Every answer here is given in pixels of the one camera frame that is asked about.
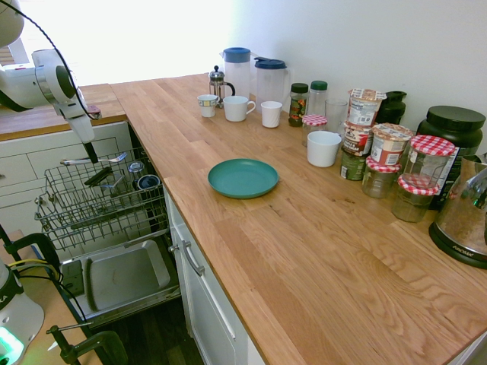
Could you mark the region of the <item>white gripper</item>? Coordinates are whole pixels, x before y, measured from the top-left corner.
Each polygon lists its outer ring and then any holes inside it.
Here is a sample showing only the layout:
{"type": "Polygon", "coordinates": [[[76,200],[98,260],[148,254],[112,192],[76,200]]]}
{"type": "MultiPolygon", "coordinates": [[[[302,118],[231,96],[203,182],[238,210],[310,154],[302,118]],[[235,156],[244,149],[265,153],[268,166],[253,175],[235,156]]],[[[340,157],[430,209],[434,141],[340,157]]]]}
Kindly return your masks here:
{"type": "Polygon", "coordinates": [[[91,163],[97,163],[97,154],[91,143],[94,140],[94,130],[90,118],[83,110],[81,104],[77,100],[57,103],[56,112],[65,119],[71,129],[81,139],[81,142],[84,143],[84,149],[91,163]]]}

